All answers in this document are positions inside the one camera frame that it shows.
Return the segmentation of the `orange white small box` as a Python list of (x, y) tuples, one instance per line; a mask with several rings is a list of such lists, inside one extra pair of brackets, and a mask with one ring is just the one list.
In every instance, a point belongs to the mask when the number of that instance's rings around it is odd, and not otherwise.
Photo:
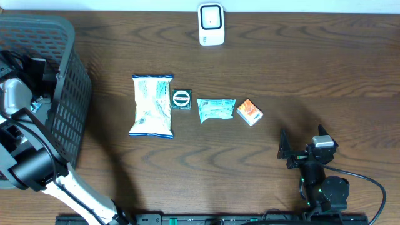
[(250, 125), (255, 125), (262, 117), (263, 112), (254, 103), (247, 99), (237, 109), (236, 112)]

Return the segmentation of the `green wet wipe packet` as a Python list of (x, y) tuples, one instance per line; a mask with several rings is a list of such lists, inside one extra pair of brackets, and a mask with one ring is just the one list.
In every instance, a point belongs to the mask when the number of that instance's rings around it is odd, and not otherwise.
[(207, 119), (232, 119), (235, 99), (197, 99), (200, 122)]

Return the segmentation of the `dark green round-label packet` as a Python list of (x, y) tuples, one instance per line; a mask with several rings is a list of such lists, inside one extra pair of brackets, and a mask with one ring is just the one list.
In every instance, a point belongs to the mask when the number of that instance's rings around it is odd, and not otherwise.
[(190, 89), (174, 89), (172, 92), (173, 109), (191, 110), (192, 91)]

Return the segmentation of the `white blue snack bag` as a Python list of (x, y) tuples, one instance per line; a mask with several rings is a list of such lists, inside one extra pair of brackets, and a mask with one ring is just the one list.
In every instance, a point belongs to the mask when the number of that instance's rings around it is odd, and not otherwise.
[(173, 75), (134, 74), (132, 80), (136, 109), (129, 135), (172, 139), (170, 82)]

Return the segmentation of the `green tissue box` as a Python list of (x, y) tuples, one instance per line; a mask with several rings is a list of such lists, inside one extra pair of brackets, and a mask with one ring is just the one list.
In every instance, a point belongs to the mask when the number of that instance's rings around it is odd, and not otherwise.
[(42, 103), (43, 100), (44, 100), (44, 98), (42, 96), (33, 100), (31, 102), (31, 112), (36, 113), (39, 110), (39, 108), (41, 107), (41, 105), (43, 104)]

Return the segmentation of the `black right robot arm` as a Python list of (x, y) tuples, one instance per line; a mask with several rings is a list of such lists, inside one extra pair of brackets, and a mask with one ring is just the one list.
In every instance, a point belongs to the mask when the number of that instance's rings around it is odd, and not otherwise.
[(287, 161), (288, 169), (301, 173), (299, 192), (316, 214), (340, 213), (347, 209), (349, 182), (338, 176), (327, 176), (325, 166), (334, 159), (338, 143), (322, 125), (303, 151), (293, 150), (288, 136), (281, 131), (277, 157)]

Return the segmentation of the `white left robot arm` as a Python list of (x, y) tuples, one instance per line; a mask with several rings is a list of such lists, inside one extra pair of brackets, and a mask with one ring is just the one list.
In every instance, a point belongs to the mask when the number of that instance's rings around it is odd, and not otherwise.
[(1, 51), (1, 173), (16, 188), (53, 196), (89, 224), (136, 224), (71, 165), (64, 144), (36, 117), (41, 97), (55, 98), (46, 60)]

